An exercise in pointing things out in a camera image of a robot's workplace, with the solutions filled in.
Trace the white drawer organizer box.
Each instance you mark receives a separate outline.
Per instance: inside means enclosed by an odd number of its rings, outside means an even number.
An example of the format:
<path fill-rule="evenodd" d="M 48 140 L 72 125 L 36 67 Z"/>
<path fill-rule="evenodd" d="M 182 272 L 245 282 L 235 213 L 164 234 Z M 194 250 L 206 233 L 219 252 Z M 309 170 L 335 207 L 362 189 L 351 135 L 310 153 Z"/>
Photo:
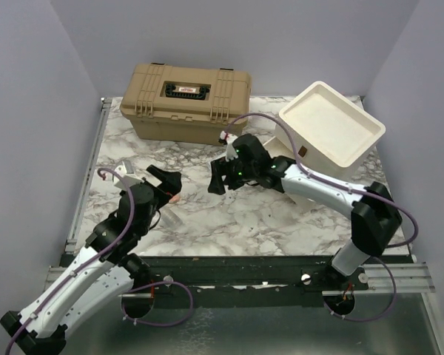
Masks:
<path fill-rule="evenodd" d="M 282 108 L 287 127 L 275 137 L 288 149 L 289 138 L 304 166 L 319 173 L 350 178 L 386 132 L 384 124 L 323 81 L 316 81 Z"/>

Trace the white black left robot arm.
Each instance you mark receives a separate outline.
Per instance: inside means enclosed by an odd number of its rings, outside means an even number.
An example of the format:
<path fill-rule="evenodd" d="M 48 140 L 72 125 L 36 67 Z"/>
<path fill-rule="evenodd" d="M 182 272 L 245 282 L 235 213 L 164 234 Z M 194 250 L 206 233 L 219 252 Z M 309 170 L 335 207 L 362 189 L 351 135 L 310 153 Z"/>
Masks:
<path fill-rule="evenodd" d="M 118 208 L 98 223 L 84 246 L 58 279 L 20 311 L 8 311 L 0 320 L 14 345 L 25 354 L 59 354 L 67 336 L 98 305 L 128 290 L 148 285 L 145 263 L 133 249 L 152 229 L 152 220 L 182 188 L 181 173 L 156 166 L 147 171 L 159 183 L 133 177 L 122 168 L 100 168 L 121 190 Z"/>

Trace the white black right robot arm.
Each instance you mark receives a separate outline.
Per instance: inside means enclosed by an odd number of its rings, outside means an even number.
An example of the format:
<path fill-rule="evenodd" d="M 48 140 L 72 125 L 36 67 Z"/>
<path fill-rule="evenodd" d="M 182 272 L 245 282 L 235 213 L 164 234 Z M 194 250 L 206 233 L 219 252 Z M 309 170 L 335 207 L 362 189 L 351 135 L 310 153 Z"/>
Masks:
<path fill-rule="evenodd" d="M 226 151 L 210 163 L 210 193 L 223 195 L 228 189 L 253 183 L 290 197 L 308 198 L 350 219 L 351 239 L 325 271 L 331 288 L 342 289 L 367 259 L 381 256 L 403 221 L 381 183 L 362 186 L 301 169 L 294 159 L 271 157 L 251 134 L 238 137 L 222 132 L 219 141 Z"/>

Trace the white pull-out drawer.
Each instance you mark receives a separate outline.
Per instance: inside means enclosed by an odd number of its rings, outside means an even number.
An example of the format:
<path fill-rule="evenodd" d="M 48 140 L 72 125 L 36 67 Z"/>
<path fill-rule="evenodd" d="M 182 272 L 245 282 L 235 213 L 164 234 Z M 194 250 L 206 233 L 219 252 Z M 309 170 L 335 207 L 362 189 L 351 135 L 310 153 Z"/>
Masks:
<path fill-rule="evenodd" d="M 288 149 L 276 137 L 269 139 L 263 144 L 264 148 L 269 152 L 272 158 L 282 155 L 294 159 L 293 151 Z M 315 206 L 315 202 L 300 195 L 288 195 L 291 200 L 301 209 L 302 212 L 307 212 Z"/>

